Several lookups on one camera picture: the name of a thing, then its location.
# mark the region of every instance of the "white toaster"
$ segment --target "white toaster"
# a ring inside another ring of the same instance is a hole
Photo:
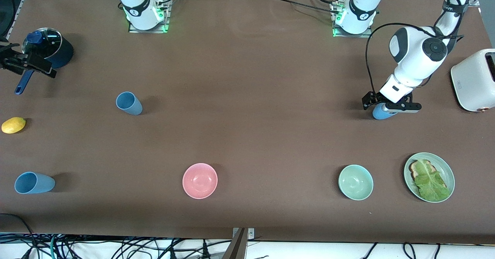
[[[467,111],[485,111],[495,106],[495,49],[483,49],[452,67],[457,99]]]

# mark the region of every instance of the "yellow lemon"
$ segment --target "yellow lemon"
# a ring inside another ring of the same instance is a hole
[[[2,124],[2,132],[5,133],[16,133],[24,128],[26,125],[26,120],[20,117],[10,118]]]

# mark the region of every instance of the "green bowl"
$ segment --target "green bowl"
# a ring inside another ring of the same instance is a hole
[[[418,159],[426,159],[429,160],[433,166],[437,169],[438,172],[440,172],[440,176],[445,182],[445,185],[447,185],[447,189],[451,192],[447,198],[441,200],[441,201],[428,201],[424,198],[422,198],[419,195],[419,189],[414,183],[414,180],[412,178],[411,170],[409,167],[413,162],[415,162]],[[454,173],[452,173],[451,167],[443,160],[441,157],[437,155],[433,155],[432,153],[416,153],[412,155],[407,162],[405,163],[404,166],[404,180],[407,185],[407,187],[410,189],[410,191],[419,199],[430,202],[430,203],[440,203],[443,202],[447,199],[449,199],[452,196],[452,193],[454,192],[454,188],[456,187],[456,180],[454,179]]]
[[[373,191],[373,178],[366,168],[349,165],[339,175],[339,188],[352,200],[361,201],[368,198]]]

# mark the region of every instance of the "tabletop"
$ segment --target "tabletop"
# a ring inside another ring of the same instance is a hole
[[[325,8],[317,0],[296,0]],[[432,25],[443,0],[382,0],[374,27]],[[167,34],[130,34],[118,0],[26,0],[9,40],[59,30],[74,46],[55,79],[0,74],[0,119],[27,118],[0,134],[0,211],[38,233],[230,238],[254,227],[263,240],[493,243],[493,112],[456,102],[449,70],[490,48],[479,9],[469,8],[454,51],[428,86],[417,114],[373,120],[365,39],[333,37],[329,14],[279,0],[175,0]],[[381,86],[396,63],[371,39],[369,64]],[[143,114],[115,98],[129,90]],[[450,199],[429,204],[405,185],[414,153],[442,157],[456,177]],[[218,187],[196,200],[184,171],[212,165]],[[364,201],[346,198],[341,169],[373,176]],[[20,173],[53,176],[44,194],[17,194]],[[2,218],[0,231],[23,232]]]

